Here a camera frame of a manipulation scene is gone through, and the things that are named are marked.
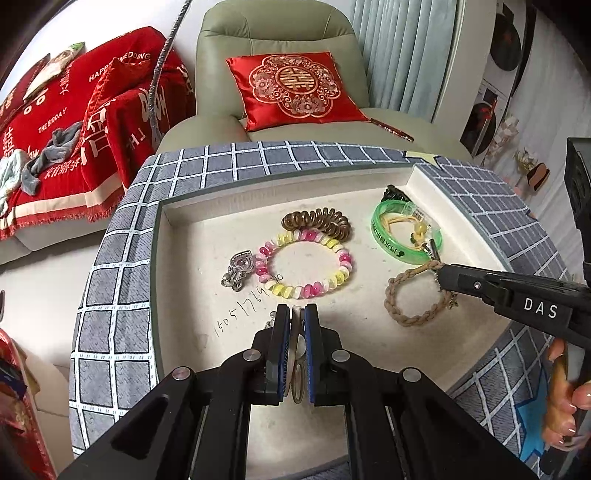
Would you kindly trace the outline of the person's right hand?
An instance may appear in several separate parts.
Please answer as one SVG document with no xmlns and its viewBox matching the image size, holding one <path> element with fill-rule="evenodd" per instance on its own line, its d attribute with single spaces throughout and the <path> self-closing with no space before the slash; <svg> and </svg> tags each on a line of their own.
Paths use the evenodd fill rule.
<svg viewBox="0 0 591 480">
<path fill-rule="evenodd" d="M 575 414 L 590 409 L 590 383 L 575 388 L 567 381 L 565 348 L 565 342 L 555 338 L 548 349 L 552 374 L 542 428 L 544 442 L 562 451 L 583 449 L 590 438 L 575 435 Z"/>
</svg>

